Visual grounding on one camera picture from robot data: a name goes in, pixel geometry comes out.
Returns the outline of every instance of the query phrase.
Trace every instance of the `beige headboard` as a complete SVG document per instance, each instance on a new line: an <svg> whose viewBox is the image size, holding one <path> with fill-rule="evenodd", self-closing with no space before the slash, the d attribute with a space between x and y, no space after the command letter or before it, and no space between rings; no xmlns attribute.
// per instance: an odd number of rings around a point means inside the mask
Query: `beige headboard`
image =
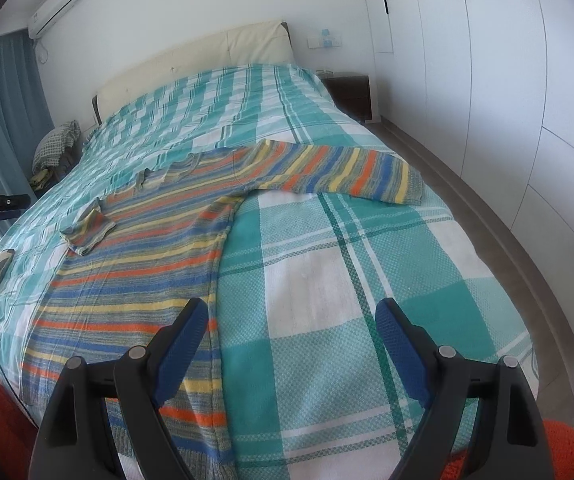
<svg viewBox="0 0 574 480"><path fill-rule="evenodd" d="M101 124L141 95L203 70L293 61L286 23L254 23L217 32L174 46L111 79L93 98L96 120Z"/></svg>

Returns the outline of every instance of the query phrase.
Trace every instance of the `blue curtain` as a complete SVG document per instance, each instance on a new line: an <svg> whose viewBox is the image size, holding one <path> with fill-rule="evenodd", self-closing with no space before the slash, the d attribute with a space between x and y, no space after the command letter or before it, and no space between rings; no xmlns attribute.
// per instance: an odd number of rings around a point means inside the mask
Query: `blue curtain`
<svg viewBox="0 0 574 480"><path fill-rule="evenodd" d="M33 153L53 122L27 30L0 37L0 194L28 194ZM0 238L13 221L0 222Z"/></svg>

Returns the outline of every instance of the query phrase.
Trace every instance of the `yellow stripe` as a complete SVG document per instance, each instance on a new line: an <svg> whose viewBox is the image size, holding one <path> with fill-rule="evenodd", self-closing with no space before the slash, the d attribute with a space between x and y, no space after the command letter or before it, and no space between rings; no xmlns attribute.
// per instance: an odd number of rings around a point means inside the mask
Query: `yellow stripe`
<svg viewBox="0 0 574 480"><path fill-rule="evenodd" d="M103 312L132 312L135 310L154 311L164 310L166 308L182 308L187 304L189 298L173 298L164 301L155 301L153 303L125 303L119 305L76 305L76 306L44 306L41 312L66 312L68 314L100 314Z"/></svg>
<svg viewBox="0 0 574 480"><path fill-rule="evenodd" d="M308 144L307 147L302 151L302 154L296 160L293 161L293 164L291 164L287 168L287 171L285 171L284 174L292 175L295 173L299 173L300 170L302 169L301 166L303 166L308 162L309 152L311 150L314 150L315 148L316 146L314 146L313 144Z"/></svg>
<svg viewBox="0 0 574 480"><path fill-rule="evenodd" d="M249 173L250 171L255 170L256 164L260 164L261 162L263 162L267 158L267 154L270 150L271 150L270 145L266 142L263 142L262 145L260 146L260 150L258 150L258 153L254 157L254 160L252 160L249 164L247 164L244 168L242 168L242 171L237 171L236 176L240 177L240 175L242 174Z"/></svg>
<svg viewBox="0 0 574 480"><path fill-rule="evenodd" d="M66 357L61 357L59 355L45 354L44 352L36 352L35 350L32 350L31 348L27 348L26 352L27 352L27 354L33 355L34 357L37 357L38 359L46 359L47 361L52 361L54 363L60 363L62 365L67 362Z"/></svg>
<svg viewBox="0 0 574 480"><path fill-rule="evenodd" d="M180 389L189 394L210 394L213 390L222 390L222 379L185 379Z"/></svg>
<svg viewBox="0 0 574 480"><path fill-rule="evenodd" d="M273 177L271 180L268 180L267 182L260 182L258 184L258 189L271 189L272 185L275 184L276 182L283 181L282 183L284 184L284 182L287 179L288 179L288 176L284 173L281 173L280 175L276 175L275 177Z"/></svg>
<svg viewBox="0 0 574 480"><path fill-rule="evenodd" d="M409 164L403 162L402 167L402 176L400 177L400 188L398 188L398 192L396 193L396 198L394 202L397 204L403 203L404 196L407 192L407 187L409 186Z"/></svg>
<svg viewBox="0 0 574 480"><path fill-rule="evenodd" d="M240 197L233 197L233 196L221 196L218 199L219 203L236 203L236 202L240 202L242 200L242 198ZM166 216L164 218L159 218L156 220L152 220L150 222L145 222L143 224L138 224L138 225L134 225L132 227L128 227L125 229L116 229L115 231L113 231L113 235L123 235L123 234L127 234L127 233L132 233L132 232L137 232L137 231L144 231L145 229L149 228L149 227L155 227L155 226L159 226L159 225L163 225L163 224L167 224L176 220L179 220L181 218L185 218L187 216L191 216L191 215L195 215L196 212L198 211L202 211L203 209L207 208L210 204L207 205L202 205L200 207L197 207L196 209L192 209L191 211L186 211L177 215L173 215L173 216Z"/></svg>
<svg viewBox="0 0 574 480"><path fill-rule="evenodd" d="M360 149L354 148L352 156L349 157L349 161L347 161L347 165L344 167L344 170L342 170L342 173L338 175L336 178L334 178L331 181L331 184L329 184L329 193L335 193L340 184L342 183L342 180L345 179L352 172L352 169L356 164L356 160L358 160L359 154Z"/></svg>
<svg viewBox="0 0 574 480"><path fill-rule="evenodd" d="M154 197L149 198L148 200L142 200L142 201L138 202L137 204L132 204L129 206L121 207L120 209L116 209L116 210L112 211L112 215L116 215L118 213L122 213L123 211L128 211L129 209L133 209L135 207L140 207L142 205L145 205L145 204L148 204L151 202L155 202L157 200L161 200L161 199L169 197L169 196L186 193L187 191L190 191L192 189L196 189L199 187L209 187L211 184L215 184L216 182L221 182L222 180L232 180L232 178L233 178L232 174L226 174L225 176L221 176L220 178L214 178L214 179L209 180L209 181L202 181L199 184L194 184L193 186L185 186L182 189L175 189L175 190L169 191L167 193L157 194Z"/></svg>
<svg viewBox="0 0 574 480"><path fill-rule="evenodd" d="M72 274L79 274L80 272L99 270L102 269L103 267L111 267L120 264L130 264L138 262L148 262L151 260L160 260L168 256L179 256L180 254L188 253L195 249L210 248L212 245L213 245L212 238L202 241L196 240L195 242L192 242L191 245L183 245L174 251L165 251L164 253L140 254L139 256L126 256L124 258L114 258L113 260L103 260L101 262L89 264L84 267L75 267L69 270L59 270L58 276L70 276Z"/></svg>

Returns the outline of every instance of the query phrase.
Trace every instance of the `wooden nightstand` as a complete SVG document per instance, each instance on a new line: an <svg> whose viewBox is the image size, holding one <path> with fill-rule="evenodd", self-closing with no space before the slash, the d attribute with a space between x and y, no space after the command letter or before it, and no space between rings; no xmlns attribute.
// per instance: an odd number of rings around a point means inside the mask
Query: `wooden nightstand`
<svg viewBox="0 0 574 480"><path fill-rule="evenodd" d="M316 74L331 94L334 103L349 117L360 121L371 119L369 76L356 72Z"/></svg>

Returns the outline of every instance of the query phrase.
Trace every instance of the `air conditioner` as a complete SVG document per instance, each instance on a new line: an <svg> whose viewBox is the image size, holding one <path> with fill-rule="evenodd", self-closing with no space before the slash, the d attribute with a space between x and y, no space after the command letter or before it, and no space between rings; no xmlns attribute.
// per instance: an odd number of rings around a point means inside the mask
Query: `air conditioner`
<svg viewBox="0 0 574 480"><path fill-rule="evenodd" d="M29 18L29 37L37 40L80 0L46 0Z"/></svg>

